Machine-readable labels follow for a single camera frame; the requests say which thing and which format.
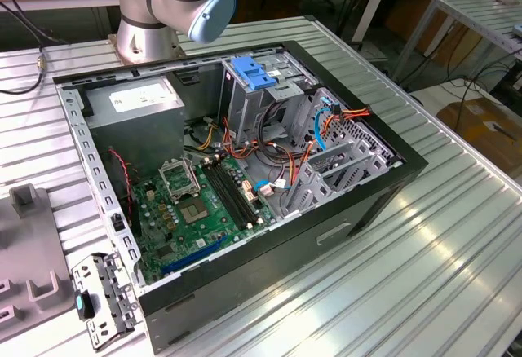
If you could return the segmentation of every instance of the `metal workbench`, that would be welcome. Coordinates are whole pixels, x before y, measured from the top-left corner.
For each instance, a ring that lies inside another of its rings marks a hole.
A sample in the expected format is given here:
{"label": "metal workbench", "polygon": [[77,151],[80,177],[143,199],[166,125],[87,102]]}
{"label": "metal workbench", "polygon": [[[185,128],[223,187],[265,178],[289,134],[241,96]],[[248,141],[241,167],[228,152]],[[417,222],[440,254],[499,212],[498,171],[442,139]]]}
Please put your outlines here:
{"label": "metal workbench", "polygon": [[513,57],[522,59],[522,38],[513,33],[513,26],[522,24],[522,3],[508,5],[497,0],[431,0],[430,5],[400,53],[392,76],[394,80],[398,80],[409,56],[437,11],[444,12],[448,15],[448,19],[434,37],[425,53],[426,55],[429,55],[436,48],[456,20],[489,41],[488,47],[476,60],[475,68],[470,77],[476,75],[487,64],[486,59],[495,46],[500,47],[508,54],[515,53]]}
{"label": "metal workbench", "polygon": [[[500,355],[522,328],[520,188],[315,21],[237,24],[189,54],[295,39],[428,161],[360,235],[161,355]],[[0,87],[34,81],[37,51],[0,55]],[[51,76],[119,65],[106,41],[47,51],[39,92],[0,95],[0,195],[49,190],[69,266],[110,250]],[[93,355],[70,311],[2,356]],[[151,355],[139,324],[100,355]]]}

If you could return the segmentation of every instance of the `cardboard box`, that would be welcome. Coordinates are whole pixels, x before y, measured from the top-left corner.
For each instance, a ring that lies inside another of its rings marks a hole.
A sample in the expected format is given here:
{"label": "cardboard box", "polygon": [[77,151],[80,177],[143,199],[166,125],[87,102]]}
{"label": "cardboard box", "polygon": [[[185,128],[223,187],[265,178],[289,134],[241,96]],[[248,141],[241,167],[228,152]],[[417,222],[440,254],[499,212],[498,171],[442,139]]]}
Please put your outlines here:
{"label": "cardboard box", "polygon": [[[437,117],[453,129],[460,102],[451,103]],[[468,100],[462,107],[458,134],[512,178],[522,174],[522,127],[493,102]]]}

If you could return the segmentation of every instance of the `blue drive bay latch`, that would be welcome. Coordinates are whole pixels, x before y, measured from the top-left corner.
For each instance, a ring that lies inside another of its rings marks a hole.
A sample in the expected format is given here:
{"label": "blue drive bay latch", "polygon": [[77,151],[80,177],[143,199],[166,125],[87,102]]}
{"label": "blue drive bay latch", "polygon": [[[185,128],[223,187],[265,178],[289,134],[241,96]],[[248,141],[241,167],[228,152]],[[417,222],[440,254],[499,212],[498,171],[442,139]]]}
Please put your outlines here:
{"label": "blue drive bay latch", "polygon": [[268,76],[263,70],[263,66],[255,61],[255,59],[239,57],[232,58],[230,62],[243,80],[248,82],[251,90],[260,90],[277,84],[277,80]]}

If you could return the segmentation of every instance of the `red wire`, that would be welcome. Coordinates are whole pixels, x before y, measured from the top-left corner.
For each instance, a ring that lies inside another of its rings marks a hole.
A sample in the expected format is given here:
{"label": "red wire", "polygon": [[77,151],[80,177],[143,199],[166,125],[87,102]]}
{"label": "red wire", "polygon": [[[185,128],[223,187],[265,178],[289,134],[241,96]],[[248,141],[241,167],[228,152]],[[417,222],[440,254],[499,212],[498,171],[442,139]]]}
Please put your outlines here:
{"label": "red wire", "polygon": [[127,167],[125,162],[123,161],[122,157],[114,150],[109,149],[110,153],[112,153],[122,165],[123,168],[123,174],[125,175],[125,183],[127,185],[127,202],[129,203],[129,218],[131,217],[131,183],[129,181],[129,173],[127,172]]}

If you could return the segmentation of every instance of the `label sticker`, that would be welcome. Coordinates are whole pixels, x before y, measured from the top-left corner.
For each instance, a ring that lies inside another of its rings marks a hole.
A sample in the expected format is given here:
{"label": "label sticker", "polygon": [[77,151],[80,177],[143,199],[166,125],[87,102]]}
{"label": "label sticker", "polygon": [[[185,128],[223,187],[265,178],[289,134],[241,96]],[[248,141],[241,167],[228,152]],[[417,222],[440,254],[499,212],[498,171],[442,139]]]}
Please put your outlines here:
{"label": "label sticker", "polygon": [[270,77],[280,76],[281,72],[279,72],[278,70],[271,70],[270,72],[267,72],[267,75]]}
{"label": "label sticker", "polygon": [[497,127],[500,127],[502,128],[497,122],[495,121],[489,121],[489,122],[484,122],[484,124],[486,125],[486,127],[488,129],[490,129],[491,131],[498,131],[497,130]]}
{"label": "label sticker", "polygon": [[484,110],[482,109],[482,107],[477,106],[476,104],[467,105],[466,107],[468,110],[471,111],[472,114],[475,114],[475,115],[484,114]]}
{"label": "label sticker", "polygon": [[116,112],[125,112],[135,108],[152,106],[153,104],[173,102],[176,100],[176,95],[171,94],[160,84],[152,84],[150,86],[139,86],[131,90],[119,90],[118,92],[113,92],[109,98]]}

